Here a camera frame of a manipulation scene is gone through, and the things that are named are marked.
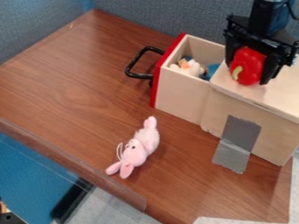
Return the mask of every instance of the pink stuffed bunny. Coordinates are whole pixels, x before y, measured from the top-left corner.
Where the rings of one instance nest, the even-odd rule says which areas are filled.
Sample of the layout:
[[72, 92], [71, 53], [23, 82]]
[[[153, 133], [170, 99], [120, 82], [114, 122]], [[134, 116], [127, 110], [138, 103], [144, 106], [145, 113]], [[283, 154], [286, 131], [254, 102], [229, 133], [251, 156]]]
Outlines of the pink stuffed bunny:
[[138, 130], [134, 134], [134, 138], [130, 139], [122, 151], [122, 143], [116, 148], [116, 155], [119, 162], [110, 165], [106, 169], [107, 175], [112, 175], [121, 170], [122, 179], [127, 178], [135, 167], [142, 165], [146, 158], [154, 152], [159, 145], [160, 136], [156, 129], [156, 118], [150, 116], [144, 121], [143, 129]]

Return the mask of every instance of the gray wall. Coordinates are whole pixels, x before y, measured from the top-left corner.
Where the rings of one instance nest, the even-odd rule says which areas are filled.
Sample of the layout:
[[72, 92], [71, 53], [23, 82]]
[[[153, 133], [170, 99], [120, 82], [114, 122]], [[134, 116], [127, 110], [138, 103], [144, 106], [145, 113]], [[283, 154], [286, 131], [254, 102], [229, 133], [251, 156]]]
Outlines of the gray wall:
[[93, 0], [0, 0], [0, 64], [92, 7]]
[[[186, 32], [224, 43], [226, 16], [247, 16], [253, 0], [94, 0], [94, 7], [154, 30], [177, 36]], [[299, 1], [296, 8], [299, 12]], [[299, 38], [299, 22], [289, 25]]]

